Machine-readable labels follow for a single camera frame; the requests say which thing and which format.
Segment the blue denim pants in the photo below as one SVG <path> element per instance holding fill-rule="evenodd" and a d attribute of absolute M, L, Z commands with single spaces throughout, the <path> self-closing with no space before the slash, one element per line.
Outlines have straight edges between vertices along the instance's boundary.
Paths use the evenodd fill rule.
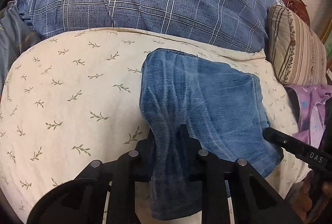
<path fill-rule="evenodd" d="M 269 126 L 259 78 L 228 64 L 156 49 L 142 65 L 140 111 L 155 137 L 152 216 L 161 221 L 201 210 L 201 183 L 189 182 L 185 125 L 191 138 L 220 159 L 244 158 L 264 177 L 282 149 L 263 138 Z"/>

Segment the purple patterned cloth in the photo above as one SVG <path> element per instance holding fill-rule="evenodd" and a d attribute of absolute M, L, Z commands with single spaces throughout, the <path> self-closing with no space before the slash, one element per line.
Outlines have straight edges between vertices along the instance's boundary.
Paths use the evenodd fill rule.
<path fill-rule="evenodd" d="M 298 123 L 298 132 L 293 137 L 318 148 L 325 130 L 325 107 L 331 99 L 331 85 L 287 85 L 285 89 Z"/>

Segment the cream leaf-print bedsheet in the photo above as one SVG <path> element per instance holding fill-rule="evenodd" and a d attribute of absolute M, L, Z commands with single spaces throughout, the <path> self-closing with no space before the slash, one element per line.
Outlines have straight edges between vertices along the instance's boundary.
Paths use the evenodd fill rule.
<path fill-rule="evenodd" d="M 260 80 L 270 124 L 298 130 L 265 53 L 224 49 L 137 29 L 88 29 L 41 41 L 12 65 L 1 97 L 1 190 L 19 220 L 94 159 L 112 161 L 148 134 L 141 66 L 157 48 L 227 63 Z"/>

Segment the beige striped cushion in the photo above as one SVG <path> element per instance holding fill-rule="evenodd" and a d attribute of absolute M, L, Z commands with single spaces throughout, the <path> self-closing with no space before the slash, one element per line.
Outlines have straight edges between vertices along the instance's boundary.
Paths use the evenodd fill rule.
<path fill-rule="evenodd" d="M 283 85 L 327 84 L 326 50 L 314 31 L 292 10 L 269 8 L 269 61 Z"/>

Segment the brown red cushion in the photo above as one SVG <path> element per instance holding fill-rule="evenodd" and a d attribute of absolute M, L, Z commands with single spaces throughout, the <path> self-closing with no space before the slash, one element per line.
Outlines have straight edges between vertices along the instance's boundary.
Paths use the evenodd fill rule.
<path fill-rule="evenodd" d="M 302 0 L 282 0 L 287 8 L 297 14 L 308 26 L 310 26 L 310 17 L 306 5 Z"/>

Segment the grey blanket orange teal stitching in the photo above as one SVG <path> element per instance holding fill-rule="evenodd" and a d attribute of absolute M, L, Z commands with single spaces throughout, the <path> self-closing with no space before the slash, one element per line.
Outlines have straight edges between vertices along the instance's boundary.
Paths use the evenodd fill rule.
<path fill-rule="evenodd" d="M 0 82 L 1 92 L 13 62 L 26 50 L 41 41 L 21 19 L 17 3 L 11 1 L 1 10 Z"/>

